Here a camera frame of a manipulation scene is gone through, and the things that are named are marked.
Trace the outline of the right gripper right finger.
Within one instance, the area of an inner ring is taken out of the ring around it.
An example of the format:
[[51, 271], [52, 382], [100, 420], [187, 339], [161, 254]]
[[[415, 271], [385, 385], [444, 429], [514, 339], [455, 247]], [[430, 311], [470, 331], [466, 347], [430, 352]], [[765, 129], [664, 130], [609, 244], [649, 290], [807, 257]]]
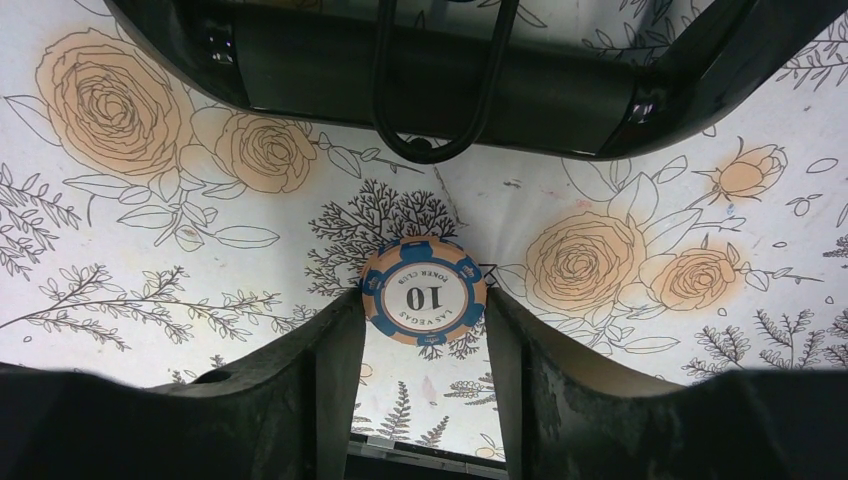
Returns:
[[843, 479], [847, 375], [732, 370], [681, 386], [559, 333], [499, 288], [487, 343], [513, 479]]

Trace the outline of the black poker chip case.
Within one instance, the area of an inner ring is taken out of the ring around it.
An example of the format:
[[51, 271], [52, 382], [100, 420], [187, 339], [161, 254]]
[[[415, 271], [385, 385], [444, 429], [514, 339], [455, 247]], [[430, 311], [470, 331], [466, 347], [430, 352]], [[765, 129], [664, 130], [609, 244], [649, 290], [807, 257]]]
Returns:
[[418, 164], [475, 143], [591, 161], [642, 155], [734, 110], [844, 13], [843, 1], [716, 1], [655, 62], [514, 46], [519, 5], [489, 39], [246, 1], [111, 1], [172, 74], [245, 112], [375, 130]]

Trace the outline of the poker chip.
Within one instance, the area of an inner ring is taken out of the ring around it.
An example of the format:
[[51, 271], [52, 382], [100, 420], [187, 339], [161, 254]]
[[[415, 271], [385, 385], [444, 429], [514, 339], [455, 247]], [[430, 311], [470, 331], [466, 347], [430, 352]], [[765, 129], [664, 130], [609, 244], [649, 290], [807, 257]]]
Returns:
[[366, 262], [359, 287], [365, 317], [383, 335], [415, 346], [459, 339], [483, 318], [487, 286], [478, 263], [436, 236], [404, 237]]

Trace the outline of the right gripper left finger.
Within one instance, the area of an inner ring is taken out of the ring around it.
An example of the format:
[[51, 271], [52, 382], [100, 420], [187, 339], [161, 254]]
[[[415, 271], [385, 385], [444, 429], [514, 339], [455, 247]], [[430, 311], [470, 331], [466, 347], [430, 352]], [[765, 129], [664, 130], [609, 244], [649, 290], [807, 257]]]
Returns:
[[5, 479], [340, 479], [364, 348], [352, 289], [187, 384], [1, 368]]

